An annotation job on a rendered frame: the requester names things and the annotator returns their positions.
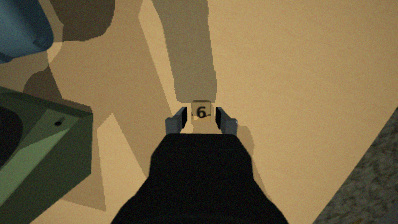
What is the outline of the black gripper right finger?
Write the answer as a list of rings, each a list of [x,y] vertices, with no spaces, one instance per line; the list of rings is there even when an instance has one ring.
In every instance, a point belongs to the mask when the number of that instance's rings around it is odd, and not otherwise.
[[[236,118],[230,118],[221,107],[216,107],[215,121],[222,134],[233,134],[237,136],[238,120]]]

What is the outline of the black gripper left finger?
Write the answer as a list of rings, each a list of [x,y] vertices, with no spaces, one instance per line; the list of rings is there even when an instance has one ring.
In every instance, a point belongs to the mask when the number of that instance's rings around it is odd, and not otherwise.
[[[165,119],[166,135],[170,133],[180,133],[187,122],[187,107],[181,107],[173,116]]]

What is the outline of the beige number cube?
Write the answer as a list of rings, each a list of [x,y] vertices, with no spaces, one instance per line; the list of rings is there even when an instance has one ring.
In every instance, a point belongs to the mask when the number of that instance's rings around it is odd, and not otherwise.
[[[192,121],[211,121],[211,102],[209,100],[193,100]]]

